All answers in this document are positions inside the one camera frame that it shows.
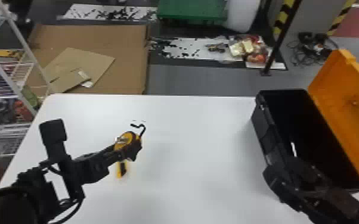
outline flattened cardboard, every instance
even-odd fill
[[[48,81],[50,81],[56,79],[57,75],[59,77],[64,76],[65,73],[71,72],[73,69],[81,68],[81,73],[85,74],[86,79],[89,80],[90,78],[90,81],[94,85],[97,80],[104,74],[104,72],[110,67],[112,62],[114,62],[113,57],[75,48],[66,48],[61,54],[53,59],[44,70],[47,78],[49,79]],[[74,77],[72,80],[72,82],[75,83],[75,86],[80,84],[77,82],[78,79],[78,77]],[[63,80],[67,83],[61,83],[61,79],[58,81],[65,87],[70,87],[69,89],[75,87],[69,84],[69,79]],[[68,89],[58,88],[58,90],[64,92]]]
[[[78,87],[69,92],[139,94],[146,82],[147,38],[147,26],[36,25],[29,43],[43,67],[66,48],[91,51],[116,59],[93,87]],[[39,76],[31,74],[27,82],[37,85]]]
[[[87,76],[81,68],[76,68],[61,72],[55,79],[50,81],[50,83],[54,86],[57,92],[66,92],[87,80],[91,80],[91,78]]]

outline white table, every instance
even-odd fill
[[[0,186],[46,159],[42,122],[64,120],[66,149],[75,158],[144,121],[143,149],[127,178],[118,180],[112,166],[111,175],[85,185],[86,199],[67,223],[311,223],[263,180],[254,107],[251,97],[56,94],[44,102]],[[58,176],[47,178],[67,196]]]

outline orange toolbox lid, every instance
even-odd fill
[[[333,51],[308,92],[359,173],[359,63],[356,58],[344,49]]]

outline black pole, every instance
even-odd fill
[[[268,59],[264,69],[261,70],[261,75],[262,76],[269,76],[271,65],[273,64],[277,53],[280,51],[280,47],[283,44],[285,35],[287,35],[289,27],[291,26],[293,18],[295,17],[295,14],[298,11],[298,8],[299,8],[301,2],[302,2],[302,0],[295,0],[295,2],[293,3],[292,8],[290,10],[290,13],[288,15],[288,18],[285,21],[285,24],[284,24],[283,28],[281,29],[281,33],[280,33],[280,36],[277,39],[276,45],[274,46],[273,51],[271,52],[270,58]]]

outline tape measure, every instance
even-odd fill
[[[141,137],[146,130],[146,127],[143,124],[134,125],[132,127],[140,128],[143,127],[143,130],[138,135],[135,132],[127,131],[123,133],[120,137],[117,138],[116,143],[114,144],[114,150],[120,151],[125,147],[139,147],[141,145]],[[122,178],[128,172],[128,161],[127,159],[122,160],[117,163],[117,178]]]

